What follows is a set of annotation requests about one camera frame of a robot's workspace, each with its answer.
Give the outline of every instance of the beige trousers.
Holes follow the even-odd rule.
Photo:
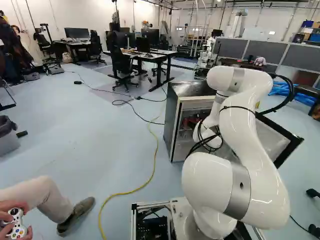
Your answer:
[[[40,176],[0,189],[0,201],[5,200],[27,202],[30,210],[38,208],[57,224],[63,223],[74,209],[70,201],[61,195],[55,182],[48,176]]]

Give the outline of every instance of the wall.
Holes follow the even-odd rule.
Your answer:
[[[49,24],[49,30],[53,40],[66,38],[65,27],[88,28],[89,30],[96,30],[98,32],[102,47],[106,49],[105,30],[109,30],[109,23],[112,22],[112,14],[115,12],[115,5],[111,0],[51,0],[51,2],[50,0],[28,0],[28,4],[35,27],[39,28],[41,23]],[[134,3],[134,16],[133,0],[118,1],[117,7],[121,27],[130,27],[135,21],[135,27],[139,30],[142,28],[143,20],[148,20],[153,23],[155,27],[158,26],[158,6],[136,0],[136,3]],[[22,41],[26,43],[30,53],[36,59],[41,58],[42,54],[33,40],[35,31],[26,1],[1,0],[0,8],[8,17],[10,24],[21,26],[21,29],[27,29],[29,31],[29,34],[21,35]]]
[[[217,4],[218,6],[222,6],[222,2],[216,2],[214,1],[214,4]],[[310,6],[313,4],[315,7],[317,4],[317,1],[309,3]],[[206,7],[210,7],[211,3],[205,2]],[[295,3],[281,3],[282,6],[289,6],[289,7],[294,7]],[[176,26],[184,26],[185,23],[190,23],[190,17],[191,17],[191,10],[193,6],[192,1],[186,1],[186,2],[177,2],[176,6],[179,8],[185,8],[189,10],[176,10],[173,11],[172,14],[172,26],[174,28]],[[308,3],[300,3],[299,6],[307,7]],[[199,8],[203,8],[204,4],[202,1],[199,1]],[[219,29],[220,23],[221,23],[221,30],[223,30],[224,33],[228,33],[229,29],[231,28],[231,25],[234,22],[235,14],[239,10],[244,9],[243,8],[226,8],[223,14],[223,9],[222,8],[214,8],[212,10],[212,16],[209,24],[210,29]],[[264,7],[262,9],[262,12],[260,14],[260,8],[258,7],[246,7],[248,16],[246,17],[246,28],[260,28],[263,29],[266,33],[269,33],[270,31],[274,31],[275,35],[268,35],[269,40],[271,41],[281,41],[281,39],[284,36],[284,33],[286,31],[286,28],[288,27],[290,18],[292,14],[294,13],[294,8],[268,8]],[[209,12],[210,9],[199,9],[198,14],[197,11],[193,11],[192,15],[192,21],[191,21],[191,26],[203,26],[205,24],[206,16],[207,16],[207,23],[209,22]],[[290,28],[287,31],[287,34],[284,37],[284,41],[289,41],[290,37],[293,36],[294,33],[296,33],[302,22],[306,19],[310,19],[312,13],[314,10],[306,9],[306,8],[298,8],[294,14],[292,23],[290,25]],[[313,19],[314,21],[320,21],[320,14],[319,10],[316,10]],[[180,31],[179,33],[180,36],[184,35],[184,31]]]

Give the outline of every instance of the trash bin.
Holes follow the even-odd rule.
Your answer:
[[[8,116],[0,116],[0,156],[20,147],[15,130],[17,125]]]

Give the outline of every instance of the gray sneaker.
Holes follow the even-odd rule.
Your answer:
[[[70,228],[75,225],[82,217],[86,216],[93,209],[96,200],[94,197],[90,196],[81,202],[77,203],[71,215],[63,223],[56,226],[57,234],[60,237],[64,237],[68,234]]]

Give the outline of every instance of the game controller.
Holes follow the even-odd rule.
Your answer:
[[[12,215],[13,221],[1,221],[2,226],[6,226],[10,223],[14,223],[14,226],[10,232],[6,235],[6,237],[10,237],[11,239],[20,239],[27,235],[28,229],[23,225],[22,217],[24,215],[24,211],[21,208],[15,207],[8,211],[8,214]]]

